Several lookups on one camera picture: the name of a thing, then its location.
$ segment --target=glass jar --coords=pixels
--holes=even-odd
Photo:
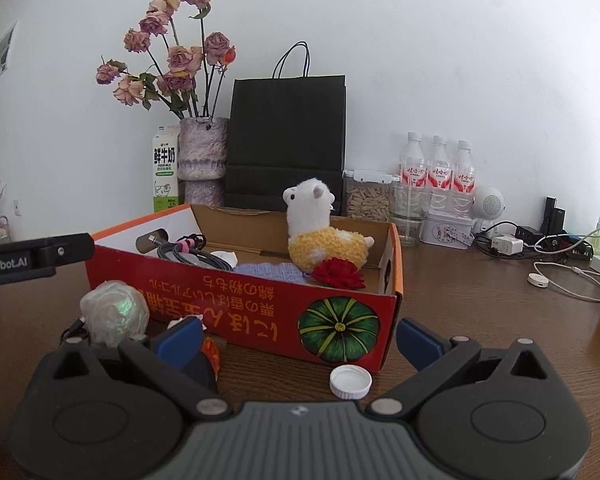
[[[408,186],[400,181],[391,184],[389,221],[398,228],[398,238],[404,247],[413,247],[420,242],[428,192],[430,190],[426,188]]]

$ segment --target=red cardboard box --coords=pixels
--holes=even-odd
[[[402,299],[402,257],[393,224],[333,218],[339,229],[376,241],[362,269],[366,288],[341,290],[278,282],[157,258],[150,233],[170,241],[202,233],[205,250],[235,251],[238,264],[289,261],[284,213],[183,205],[93,235],[92,288],[122,280],[144,295],[151,316],[202,314],[227,342],[305,361],[355,362],[379,372]]]

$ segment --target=white wall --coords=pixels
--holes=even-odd
[[[150,140],[176,118],[124,107],[113,86],[94,81],[101,54],[138,72],[150,65],[122,45],[148,2],[0,0],[0,38],[20,21],[0,78],[2,209],[17,236],[94,231],[151,211]],[[478,180],[504,193],[508,219],[539,224],[550,195],[569,229],[595,224],[600,0],[213,4],[207,31],[222,30],[238,53],[220,115],[230,111],[232,78],[268,77],[288,46],[307,40],[312,75],[347,76],[348,168],[394,170],[408,130],[466,139]],[[181,40],[200,44],[192,11],[182,7],[176,23]],[[288,75],[301,58],[290,58]]]

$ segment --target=white plush alpaca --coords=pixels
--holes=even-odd
[[[374,239],[330,227],[335,197],[325,183],[311,178],[285,189],[282,197],[287,205],[289,256],[302,272],[312,272],[331,258],[349,260],[362,268]]]

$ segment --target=blue gripper pad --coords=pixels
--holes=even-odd
[[[197,317],[188,317],[154,340],[154,353],[182,370],[200,351],[204,333]]]
[[[440,359],[451,344],[428,332],[411,319],[402,319],[395,329],[398,350],[417,371],[423,370]]]

